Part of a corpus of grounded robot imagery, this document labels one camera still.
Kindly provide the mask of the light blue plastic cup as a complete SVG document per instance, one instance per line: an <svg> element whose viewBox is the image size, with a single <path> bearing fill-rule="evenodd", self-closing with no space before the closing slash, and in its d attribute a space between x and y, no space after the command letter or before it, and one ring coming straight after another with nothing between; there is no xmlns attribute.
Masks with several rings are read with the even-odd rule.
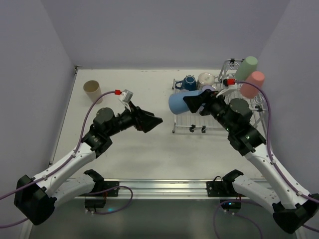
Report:
<svg viewBox="0 0 319 239"><path fill-rule="evenodd" d="M168 106L170 111L174 115L179 115L189 111L189 108L187 104L185 103L185 101L183 100L183 98L188 96L190 97L198 96L201 93L202 93L202 90L196 90L196 91L185 91L185 92L178 92L178 93L172 94L168 100Z"/></svg>

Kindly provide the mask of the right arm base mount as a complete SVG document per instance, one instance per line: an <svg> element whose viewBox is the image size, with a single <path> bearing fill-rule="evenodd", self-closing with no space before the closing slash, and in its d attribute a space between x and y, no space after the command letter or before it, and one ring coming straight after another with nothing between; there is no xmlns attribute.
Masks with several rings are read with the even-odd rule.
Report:
<svg viewBox="0 0 319 239"><path fill-rule="evenodd" d="M235 200L241 200L243 195L235 192L232 183L239 176L243 176L244 173L235 169L227 173L223 177L216 176L213 180L206 182L206 191L208 197L221 197L221 198L235 198ZM221 208L227 212L237 213L240 211L242 204L240 202L228 202L220 199L222 203Z"/></svg>

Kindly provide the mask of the beige plastic cup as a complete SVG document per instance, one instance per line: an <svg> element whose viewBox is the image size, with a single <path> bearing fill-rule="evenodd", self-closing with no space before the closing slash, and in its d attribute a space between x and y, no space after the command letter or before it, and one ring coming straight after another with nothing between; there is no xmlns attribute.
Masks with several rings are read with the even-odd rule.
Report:
<svg viewBox="0 0 319 239"><path fill-rule="evenodd" d="M100 85L95 80L87 81L83 85L83 90L86 93L86 95L89 97L91 102L95 102L99 98L99 96L102 94Z"/></svg>

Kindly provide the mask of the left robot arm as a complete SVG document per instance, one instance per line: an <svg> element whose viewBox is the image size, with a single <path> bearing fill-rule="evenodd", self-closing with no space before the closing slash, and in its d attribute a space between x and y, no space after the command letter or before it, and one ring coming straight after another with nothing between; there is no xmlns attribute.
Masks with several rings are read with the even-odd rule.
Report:
<svg viewBox="0 0 319 239"><path fill-rule="evenodd" d="M132 102L117 115L111 108L99 109L89 131L81 135L71 152L33 177L24 175L18 180L14 205L34 225L45 222L59 204L99 188L103 178L93 170L87 170L76 180L69 178L105 153L112 145L112 136L130 127L147 133L162 122L162 118L142 110Z"/></svg>

